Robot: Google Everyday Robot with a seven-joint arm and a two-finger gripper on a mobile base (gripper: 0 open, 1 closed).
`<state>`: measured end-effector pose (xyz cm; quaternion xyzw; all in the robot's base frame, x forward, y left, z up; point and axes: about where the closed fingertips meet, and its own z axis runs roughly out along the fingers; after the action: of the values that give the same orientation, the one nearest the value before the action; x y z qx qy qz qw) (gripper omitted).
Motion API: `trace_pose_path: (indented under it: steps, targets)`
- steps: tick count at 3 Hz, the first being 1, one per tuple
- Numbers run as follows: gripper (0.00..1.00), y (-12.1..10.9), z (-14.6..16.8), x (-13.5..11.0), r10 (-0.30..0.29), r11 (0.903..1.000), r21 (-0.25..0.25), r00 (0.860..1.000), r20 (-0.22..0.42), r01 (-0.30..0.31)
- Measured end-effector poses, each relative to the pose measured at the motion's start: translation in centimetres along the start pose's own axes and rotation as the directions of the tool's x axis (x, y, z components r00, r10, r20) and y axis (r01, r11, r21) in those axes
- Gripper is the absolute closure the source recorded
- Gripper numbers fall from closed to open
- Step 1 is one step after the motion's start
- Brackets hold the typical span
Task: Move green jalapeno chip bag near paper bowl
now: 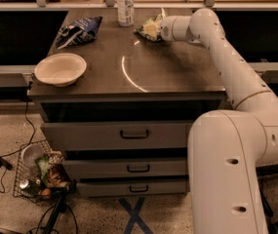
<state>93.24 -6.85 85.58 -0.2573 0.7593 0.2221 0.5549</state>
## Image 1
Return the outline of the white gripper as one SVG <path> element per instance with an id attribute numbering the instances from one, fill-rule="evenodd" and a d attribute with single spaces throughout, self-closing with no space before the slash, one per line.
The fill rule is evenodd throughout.
<path id="1" fill-rule="evenodd" d="M 156 39 L 161 31 L 165 41 L 190 42 L 192 33 L 189 29 L 191 16 L 169 16 L 159 22 L 150 21 L 143 25 L 143 33 Z"/>

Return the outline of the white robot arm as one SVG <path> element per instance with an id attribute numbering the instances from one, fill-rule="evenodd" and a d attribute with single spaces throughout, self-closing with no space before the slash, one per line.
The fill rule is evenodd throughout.
<path id="1" fill-rule="evenodd" d="M 166 16 L 166 41 L 199 41 L 209 52 L 230 110 L 202 114 L 187 143 L 194 234 L 268 234 L 256 165 L 278 159 L 278 97 L 233 48 L 216 13 Z"/>

